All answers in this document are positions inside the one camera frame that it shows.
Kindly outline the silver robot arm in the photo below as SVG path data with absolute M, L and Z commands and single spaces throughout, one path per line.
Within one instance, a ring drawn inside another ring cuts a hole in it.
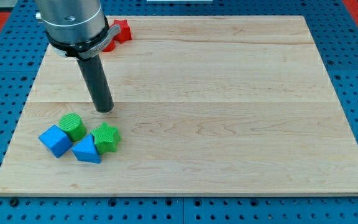
M 87 60 L 98 55 L 120 34 L 110 26 L 100 0 L 36 0 L 36 18 L 50 44 L 67 57 Z

